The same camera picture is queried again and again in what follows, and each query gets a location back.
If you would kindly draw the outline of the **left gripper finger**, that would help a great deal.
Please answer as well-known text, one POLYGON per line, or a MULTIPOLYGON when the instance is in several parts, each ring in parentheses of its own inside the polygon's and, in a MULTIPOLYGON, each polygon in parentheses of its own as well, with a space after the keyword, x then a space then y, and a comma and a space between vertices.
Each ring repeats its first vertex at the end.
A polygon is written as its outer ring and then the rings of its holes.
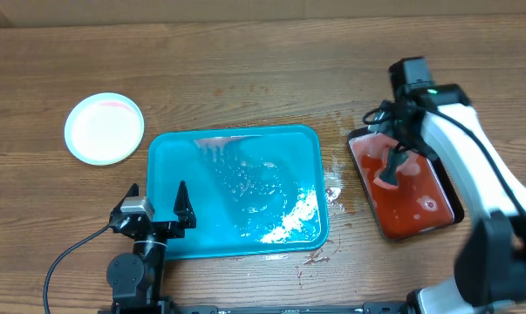
POLYGON ((185 181, 181 181, 174 203, 174 214, 183 229, 195 229, 197 220, 192 204, 189 200, 185 181))
POLYGON ((129 188, 129 190, 126 192, 125 196, 121 199, 121 201, 116 205, 116 209, 120 209, 121 205, 123 204, 124 200, 127 197, 135 197, 140 195, 140 188, 137 183, 133 183, 132 186, 129 188))

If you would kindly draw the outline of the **pink and black sponge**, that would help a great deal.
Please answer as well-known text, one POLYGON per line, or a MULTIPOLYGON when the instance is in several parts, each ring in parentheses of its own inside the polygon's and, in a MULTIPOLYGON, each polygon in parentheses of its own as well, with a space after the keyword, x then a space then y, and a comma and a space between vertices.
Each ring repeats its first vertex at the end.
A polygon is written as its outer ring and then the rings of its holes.
POLYGON ((373 183, 381 188, 394 190, 399 186, 396 173, 398 167, 402 166, 408 159, 406 149, 401 145, 390 147, 387 155, 386 166, 373 180, 373 183))

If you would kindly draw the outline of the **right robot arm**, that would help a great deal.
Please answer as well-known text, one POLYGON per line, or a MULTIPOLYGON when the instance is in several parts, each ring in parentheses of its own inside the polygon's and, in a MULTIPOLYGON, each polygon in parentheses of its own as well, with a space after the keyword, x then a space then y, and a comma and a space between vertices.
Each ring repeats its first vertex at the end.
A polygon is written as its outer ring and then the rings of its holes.
POLYGON ((409 293, 402 313, 492 313, 526 301, 526 187, 510 172, 457 84, 438 85, 423 57, 392 64, 394 99, 370 112, 372 130, 396 140, 375 185, 395 188, 413 151, 438 158, 473 223, 454 274, 409 293))

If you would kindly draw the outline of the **light blue plate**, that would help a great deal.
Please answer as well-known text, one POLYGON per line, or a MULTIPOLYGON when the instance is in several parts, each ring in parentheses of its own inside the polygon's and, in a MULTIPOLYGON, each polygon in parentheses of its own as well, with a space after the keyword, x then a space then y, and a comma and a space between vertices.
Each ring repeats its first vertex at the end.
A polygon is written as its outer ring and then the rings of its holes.
POLYGON ((65 122, 64 139, 78 160, 108 166, 133 154, 144 132, 144 117, 131 99, 115 92, 101 92, 74 106, 65 122))

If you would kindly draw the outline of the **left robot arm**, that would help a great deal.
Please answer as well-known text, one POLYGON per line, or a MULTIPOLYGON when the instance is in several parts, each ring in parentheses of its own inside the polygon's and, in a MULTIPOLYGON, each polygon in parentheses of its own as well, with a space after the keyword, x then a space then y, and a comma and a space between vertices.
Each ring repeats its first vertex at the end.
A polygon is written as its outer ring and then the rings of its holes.
POLYGON ((167 242, 181 239, 196 227, 195 212, 184 181, 180 182, 175 203, 175 221, 154 220, 154 207, 139 195, 133 184, 112 210, 108 227, 133 240, 133 251, 122 253, 109 263, 106 280, 112 288, 111 313, 177 313, 170 297, 161 295, 167 242))

